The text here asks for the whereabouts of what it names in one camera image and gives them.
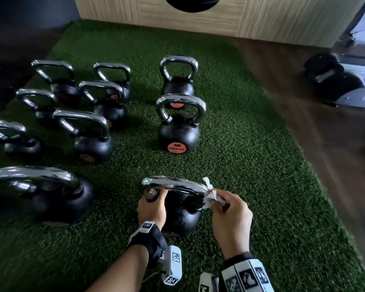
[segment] dark wall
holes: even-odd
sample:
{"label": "dark wall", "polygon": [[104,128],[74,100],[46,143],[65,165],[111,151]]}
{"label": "dark wall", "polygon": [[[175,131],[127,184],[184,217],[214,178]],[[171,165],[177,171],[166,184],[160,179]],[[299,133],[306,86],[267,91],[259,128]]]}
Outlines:
{"label": "dark wall", "polygon": [[55,28],[79,18],[74,0],[0,0],[0,30]]}

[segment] wood grain wall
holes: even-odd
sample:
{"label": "wood grain wall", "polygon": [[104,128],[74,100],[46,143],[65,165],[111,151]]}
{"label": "wood grain wall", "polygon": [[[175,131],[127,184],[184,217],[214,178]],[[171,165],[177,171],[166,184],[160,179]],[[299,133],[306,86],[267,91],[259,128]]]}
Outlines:
{"label": "wood grain wall", "polygon": [[80,16],[290,44],[332,47],[365,0],[220,0],[185,13],[165,0],[75,0]]}

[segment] person's left hand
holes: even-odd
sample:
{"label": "person's left hand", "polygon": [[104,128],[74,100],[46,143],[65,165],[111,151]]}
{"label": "person's left hand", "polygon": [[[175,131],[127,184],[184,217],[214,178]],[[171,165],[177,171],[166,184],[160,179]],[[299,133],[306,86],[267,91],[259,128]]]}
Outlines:
{"label": "person's left hand", "polygon": [[142,196],[136,209],[139,225],[145,221],[154,221],[160,231],[162,230],[166,221],[165,197],[167,193],[168,190],[161,190],[157,200],[151,203],[146,201],[145,196]]}

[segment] green grass mat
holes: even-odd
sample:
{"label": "green grass mat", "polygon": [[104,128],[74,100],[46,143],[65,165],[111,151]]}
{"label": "green grass mat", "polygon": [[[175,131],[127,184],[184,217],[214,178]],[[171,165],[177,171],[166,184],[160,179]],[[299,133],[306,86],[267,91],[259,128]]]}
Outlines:
{"label": "green grass mat", "polygon": [[[169,54],[197,59],[195,91],[208,106],[199,144],[186,155],[158,147],[154,102],[162,85],[159,63]],[[81,172],[102,188],[91,214],[73,227],[43,227],[24,211],[0,215],[0,292],[83,291],[125,249],[136,229],[137,184],[152,174],[198,182],[208,176],[214,186],[246,200],[254,213],[251,251],[276,292],[365,291],[365,270],[347,232],[230,39],[80,21],[69,27],[52,58],[70,62],[77,78],[86,80],[97,79],[92,71],[97,61],[128,64],[130,125],[113,133],[111,159],[92,165],[72,156],[66,133],[39,126],[19,101],[0,115],[46,142],[49,152],[38,165]],[[27,87],[47,88],[39,77]],[[91,110],[87,102],[81,108]],[[0,167],[19,164],[0,146]],[[212,235],[211,210],[202,211],[194,232],[172,242],[183,253],[182,281],[170,289],[155,276],[143,291],[197,291],[202,272],[219,273],[222,255]]]}

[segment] hand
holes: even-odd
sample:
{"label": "hand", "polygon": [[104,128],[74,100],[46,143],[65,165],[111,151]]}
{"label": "hand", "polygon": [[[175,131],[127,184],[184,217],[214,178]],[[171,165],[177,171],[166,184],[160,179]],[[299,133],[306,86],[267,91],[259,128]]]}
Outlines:
{"label": "hand", "polygon": [[165,197],[167,193],[168,190],[161,190],[157,200],[151,203],[146,201],[145,196],[142,196],[136,209],[139,225],[145,221],[154,221],[160,231],[162,230],[166,221]]}
{"label": "hand", "polygon": [[249,251],[253,213],[238,195],[229,191],[214,190],[227,203],[222,207],[218,201],[211,202],[214,236],[222,249],[224,259],[227,260]]}

